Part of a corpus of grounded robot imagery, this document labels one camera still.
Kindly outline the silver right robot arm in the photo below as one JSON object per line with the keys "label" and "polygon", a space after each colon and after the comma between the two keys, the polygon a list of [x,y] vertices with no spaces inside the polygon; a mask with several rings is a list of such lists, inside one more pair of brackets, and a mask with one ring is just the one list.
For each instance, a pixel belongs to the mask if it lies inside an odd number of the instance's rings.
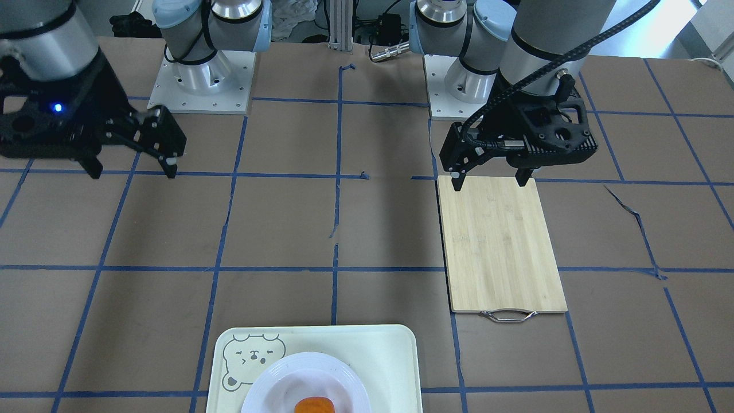
{"label": "silver right robot arm", "polygon": [[95,180],[105,145],[124,145],[177,174],[186,136],[174,112],[200,98],[218,112],[243,112],[247,91],[231,55],[264,52],[272,39],[270,1],[155,1],[165,40],[163,63],[181,99],[153,98],[134,109],[74,1],[2,2],[2,99],[24,98],[2,112],[2,156],[70,159]]}

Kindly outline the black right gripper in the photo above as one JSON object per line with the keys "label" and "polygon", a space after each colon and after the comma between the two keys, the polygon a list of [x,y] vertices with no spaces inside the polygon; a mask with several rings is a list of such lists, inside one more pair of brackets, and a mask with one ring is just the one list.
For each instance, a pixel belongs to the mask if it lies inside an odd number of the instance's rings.
{"label": "black right gripper", "polygon": [[19,110],[2,114],[3,157],[77,159],[99,180],[102,146],[124,145],[154,157],[167,178],[176,177],[186,135],[167,107],[131,107],[102,50],[81,73],[58,81],[31,80],[11,57],[2,59],[2,71],[2,98],[25,99]]}

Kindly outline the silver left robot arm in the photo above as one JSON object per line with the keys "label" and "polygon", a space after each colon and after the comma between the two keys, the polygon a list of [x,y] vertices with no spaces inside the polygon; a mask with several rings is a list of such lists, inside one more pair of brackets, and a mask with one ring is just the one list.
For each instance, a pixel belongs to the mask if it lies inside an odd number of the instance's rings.
{"label": "silver left robot arm", "polygon": [[[463,74],[488,77],[487,104],[553,59],[600,34],[613,1],[413,1],[409,42],[417,54],[456,57]],[[461,136],[453,123],[440,150],[454,190],[466,174],[505,158],[524,186],[537,168],[584,162],[597,150],[576,76],[587,52],[565,58],[504,100]]]}

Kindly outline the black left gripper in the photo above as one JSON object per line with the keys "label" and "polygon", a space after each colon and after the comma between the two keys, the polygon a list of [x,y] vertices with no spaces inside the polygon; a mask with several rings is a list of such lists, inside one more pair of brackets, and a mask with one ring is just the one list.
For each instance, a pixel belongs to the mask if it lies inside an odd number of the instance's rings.
{"label": "black left gripper", "polygon": [[[517,168],[517,185],[525,186],[537,168],[584,162],[599,145],[592,134],[584,101],[576,86],[560,87],[566,99],[530,96],[517,92],[482,120],[482,148],[461,138],[461,123],[451,123],[439,152],[444,172],[451,175],[454,191],[462,190],[466,174],[495,157],[504,157]],[[504,143],[519,142],[521,149],[509,150]]]}

